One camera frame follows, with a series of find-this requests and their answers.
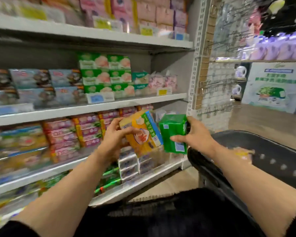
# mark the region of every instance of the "person's left hand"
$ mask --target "person's left hand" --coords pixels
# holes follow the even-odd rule
[[[122,139],[125,135],[138,134],[141,132],[140,129],[135,127],[127,127],[121,130],[119,122],[122,119],[123,117],[115,118],[112,121],[105,132],[104,140],[97,149],[99,157],[104,158],[103,160],[108,161],[108,163],[118,160],[121,148],[125,147],[125,144],[122,144]]]

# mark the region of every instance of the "tiled floor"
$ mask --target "tiled floor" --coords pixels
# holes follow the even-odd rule
[[[263,107],[234,103],[229,129],[244,130],[261,135],[296,149],[296,115]],[[198,172],[190,167],[174,171],[130,197],[162,196],[198,187]]]

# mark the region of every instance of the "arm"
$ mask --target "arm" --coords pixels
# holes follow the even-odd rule
[[[296,216],[296,189],[249,165],[229,149],[219,145],[206,127],[188,117],[191,131],[186,136],[172,136],[171,140],[186,142],[211,158],[231,183],[237,195],[269,237],[284,236]]]
[[[70,237],[74,235],[102,174],[119,157],[122,138],[138,129],[118,130],[122,118],[112,121],[100,146],[86,161],[40,198],[30,203],[13,220],[20,221],[41,237]]]

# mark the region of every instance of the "person's right hand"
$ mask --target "person's right hand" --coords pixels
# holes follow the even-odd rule
[[[216,148],[220,145],[212,138],[209,130],[199,120],[187,116],[187,121],[191,124],[190,133],[187,135],[174,135],[170,139],[175,142],[185,142],[207,157],[213,158],[216,154]]]

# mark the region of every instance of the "barcode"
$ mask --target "barcode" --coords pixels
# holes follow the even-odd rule
[[[184,152],[184,144],[179,142],[174,142],[175,151]]]

